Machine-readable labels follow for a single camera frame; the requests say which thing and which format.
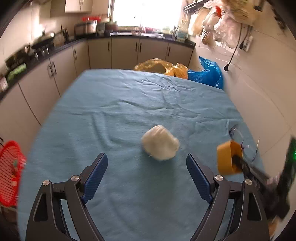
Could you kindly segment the brown tape roll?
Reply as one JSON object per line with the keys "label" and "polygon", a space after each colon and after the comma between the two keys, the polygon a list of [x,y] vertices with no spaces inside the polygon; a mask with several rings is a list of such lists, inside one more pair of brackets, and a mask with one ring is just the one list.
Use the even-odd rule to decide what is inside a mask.
{"label": "brown tape roll", "polygon": [[234,157],[242,159],[243,152],[241,145],[229,140],[217,147],[217,167],[221,175],[234,175],[242,172],[239,164],[236,164]]}

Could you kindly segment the lower kitchen cabinets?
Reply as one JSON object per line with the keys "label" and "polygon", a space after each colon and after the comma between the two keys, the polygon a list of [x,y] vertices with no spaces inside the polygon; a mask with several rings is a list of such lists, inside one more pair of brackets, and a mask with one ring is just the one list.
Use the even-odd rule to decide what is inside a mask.
{"label": "lower kitchen cabinets", "polygon": [[132,69],[159,58],[189,65],[195,44],[155,36],[112,36],[72,41],[31,61],[1,93],[1,142],[27,152],[47,115],[72,82],[88,69]]}

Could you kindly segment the kitchen cabinets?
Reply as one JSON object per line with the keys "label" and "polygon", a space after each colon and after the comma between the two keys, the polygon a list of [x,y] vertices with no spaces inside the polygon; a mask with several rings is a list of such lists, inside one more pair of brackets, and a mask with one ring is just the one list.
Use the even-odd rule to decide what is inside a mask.
{"label": "kitchen cabinets", "polygon": [[51,1],[50,13],[52,16],[72,13],[89,13],[92,11],[91,0],[56,0]]}
{"label": "kitchen cabinets", "polygon": [[155,36],[112,36],[72,41],[31,61],[1,93],[1,142],[27,152],[47,115],[72,82],[88,69],[132,69],[159,58],[189,65],[195,44]]}

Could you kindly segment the upper kitchen cabinets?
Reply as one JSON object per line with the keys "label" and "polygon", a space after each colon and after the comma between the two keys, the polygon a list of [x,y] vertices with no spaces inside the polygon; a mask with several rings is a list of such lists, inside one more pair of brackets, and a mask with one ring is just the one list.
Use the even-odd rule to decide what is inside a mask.
{"label": "upper kitchen cabinets", "polygon": [[50,13],[52,16],[72,13],[89,13],[92,11],[91,0],[56,0],[51,1]]}

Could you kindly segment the red plastic basket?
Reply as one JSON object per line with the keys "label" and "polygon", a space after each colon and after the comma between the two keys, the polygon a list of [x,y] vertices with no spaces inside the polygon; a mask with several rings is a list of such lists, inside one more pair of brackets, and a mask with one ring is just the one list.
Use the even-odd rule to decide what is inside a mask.
{"label": "red plastic basket", "polygon": [[6,142],[1,148],[1,205],[16,207],[22,170],[26,164],[20,146],[15,141]]}

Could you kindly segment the blue tablecloth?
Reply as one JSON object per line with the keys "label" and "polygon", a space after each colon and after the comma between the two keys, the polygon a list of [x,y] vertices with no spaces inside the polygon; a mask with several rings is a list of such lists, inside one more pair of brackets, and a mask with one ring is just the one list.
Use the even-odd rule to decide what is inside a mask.
{"label": "blue tablecloth", "polygon": [[[180,142],[166,161],[142,147],[142,136],[157,125]],[[28,154],[18,200],[21,239],[42,182],[66,181],[105,153],[106,173],[87,203],[104,239],[189,240],[208,203],[191,179],[186,156],[195,154],[217,172],[217,146],[230,140],[234,125],[246,142],[257,144],[221,89],[147,72],[83,72],[57,102]]]}

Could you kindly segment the blue plastic bag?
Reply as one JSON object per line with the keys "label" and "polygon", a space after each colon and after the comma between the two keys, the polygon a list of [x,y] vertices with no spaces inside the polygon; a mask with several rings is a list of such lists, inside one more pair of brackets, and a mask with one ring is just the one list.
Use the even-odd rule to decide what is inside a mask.
{"label": "blue plastic bag", "polygon": [[204,69],[202,71],[188,70],[188,80],[223,89],[224,79],[218,64],[201,56],[199,61]]}

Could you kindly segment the yellow plastic bag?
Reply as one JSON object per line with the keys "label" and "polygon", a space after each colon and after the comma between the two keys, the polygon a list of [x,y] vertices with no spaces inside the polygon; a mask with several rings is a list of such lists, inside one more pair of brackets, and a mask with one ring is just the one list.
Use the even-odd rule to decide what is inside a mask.
{"label": "yellow plastic bag", "polygon": [[134,67],[134,71],[159,73],[188,79],[188,68],[185,65],[181,63],[173,64],[159,58],[150,59],[143,63],[137,64]]}

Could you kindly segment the green cloth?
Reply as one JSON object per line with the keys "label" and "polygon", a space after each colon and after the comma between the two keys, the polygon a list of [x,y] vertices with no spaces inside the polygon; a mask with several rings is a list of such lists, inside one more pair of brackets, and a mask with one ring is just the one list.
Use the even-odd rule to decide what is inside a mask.
{"label": "green cloth", "polygon": [[25,63],[19,65],[17,68],[15,68],[14,70],[12,70],[8,76],[7,76],[7,80],[11,81],[14,78],[16,78],[16,76],[18,76],[19,74],[21,74],[22,72],[24,72],[27,69],[27,65]]}

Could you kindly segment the black frying pan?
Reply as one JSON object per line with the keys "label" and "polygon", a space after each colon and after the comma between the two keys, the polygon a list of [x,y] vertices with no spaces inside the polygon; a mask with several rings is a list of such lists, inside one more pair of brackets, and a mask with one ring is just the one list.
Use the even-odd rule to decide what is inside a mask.
{"label": "black frying pan", "polygon": [[30,58],[30,49],[30,45],[22,46],[22,48],[20,48],[18,51],[13,53],[10,57],[8,57],[8,59],[5,60],[6,67],[11,70],[17,68],[23,63],[26,63]]}

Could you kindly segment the hanging plastic bags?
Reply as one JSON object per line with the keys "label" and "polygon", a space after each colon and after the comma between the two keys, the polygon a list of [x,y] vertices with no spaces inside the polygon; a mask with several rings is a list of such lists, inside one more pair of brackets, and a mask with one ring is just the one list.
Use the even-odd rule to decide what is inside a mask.
{"label": "hanging plastic bags", "polygon": [[255,1],[208,1],[192,15],[188,31],[211,48],[219,42],[234,49],[242,27],[253,26],[256,18]]}

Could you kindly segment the black wok with lid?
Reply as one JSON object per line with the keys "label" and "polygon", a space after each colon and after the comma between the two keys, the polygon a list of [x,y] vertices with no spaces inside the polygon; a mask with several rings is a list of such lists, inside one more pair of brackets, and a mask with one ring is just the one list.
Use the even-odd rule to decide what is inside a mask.
{"label": "black wok with lid", "polygon": [[53,32],[48,32],[48,33],[43,32],[41,36],[34,39],[33,43],[31,44],[31,48],[32,49],[41,48],[42,46],[51,43],[54,38],[55,38],[55,33],[53,33]]}

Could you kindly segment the steel rice cooker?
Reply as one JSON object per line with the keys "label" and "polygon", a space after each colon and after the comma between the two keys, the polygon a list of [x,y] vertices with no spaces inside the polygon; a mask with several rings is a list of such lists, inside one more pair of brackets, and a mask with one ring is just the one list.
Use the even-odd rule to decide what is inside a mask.
{"label": "steel rice cooker", "polygon": [[90,20],[86,22],[77,23],[74,26],[75,38],[95,34],[97,30],[97,20]]}

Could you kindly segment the dark cooking pot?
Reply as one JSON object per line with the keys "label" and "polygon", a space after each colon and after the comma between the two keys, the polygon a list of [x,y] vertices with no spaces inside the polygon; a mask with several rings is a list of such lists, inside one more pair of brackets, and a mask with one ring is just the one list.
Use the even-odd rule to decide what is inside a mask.
{"label": "dark cooking pot", "polygon": [[109,36],[111,33],[118,32],[118,24],[117,22],[106,22],[104,34]]}

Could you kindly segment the purple frame eyeglasses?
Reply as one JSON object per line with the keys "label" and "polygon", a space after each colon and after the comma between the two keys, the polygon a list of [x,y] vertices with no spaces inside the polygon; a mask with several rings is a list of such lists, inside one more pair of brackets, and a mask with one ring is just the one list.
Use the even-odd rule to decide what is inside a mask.
{"label": "purple frame eyeglasses", "polygon": [[238,129],[238,125],[234,125],[229,131],[229,136],[231,140],[234,142],[238,143],[241,146],[241,149],[243,151],[243,157],[249,161],[253,162],[258,154],[258,146],[259,146],[259,141],[258,139],[256,145],[251,145],[248,142],[245,141],[245,138],[243,137],[241,131]]}

